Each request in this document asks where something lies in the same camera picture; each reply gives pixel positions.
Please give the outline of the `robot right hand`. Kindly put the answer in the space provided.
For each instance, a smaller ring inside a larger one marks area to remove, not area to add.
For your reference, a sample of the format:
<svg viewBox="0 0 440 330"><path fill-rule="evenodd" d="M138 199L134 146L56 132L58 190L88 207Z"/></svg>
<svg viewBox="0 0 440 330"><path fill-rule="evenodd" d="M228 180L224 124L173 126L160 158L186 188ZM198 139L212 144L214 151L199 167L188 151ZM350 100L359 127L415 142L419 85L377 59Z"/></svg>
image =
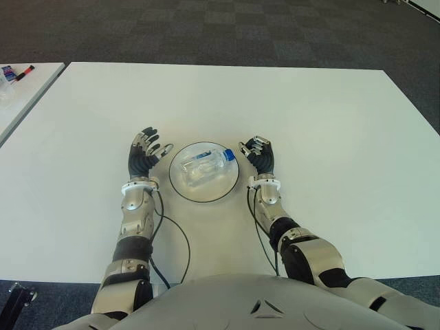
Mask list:
<svg viewBox="0 0 440 330"><path fill-rule="evenodd" d="M274 174L274 154L269 140L255 135L246 143L239 142L239 150L253 165L258 175Z"/></svg>

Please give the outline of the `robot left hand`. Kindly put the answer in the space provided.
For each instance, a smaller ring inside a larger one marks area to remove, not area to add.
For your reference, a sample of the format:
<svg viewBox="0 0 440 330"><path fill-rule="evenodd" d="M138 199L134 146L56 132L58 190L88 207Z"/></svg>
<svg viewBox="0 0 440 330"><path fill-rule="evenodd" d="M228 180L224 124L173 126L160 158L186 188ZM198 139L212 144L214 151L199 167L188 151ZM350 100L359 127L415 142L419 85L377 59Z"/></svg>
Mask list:
<svg viewBox="0 0 440 330"><path fill-rule="evenodd" d="M131 179L134 177L149 177L149 172L166 155L174 145L157 143L160 135L157 129L147 127L133 139L128 157L128 171Z"/></svg>

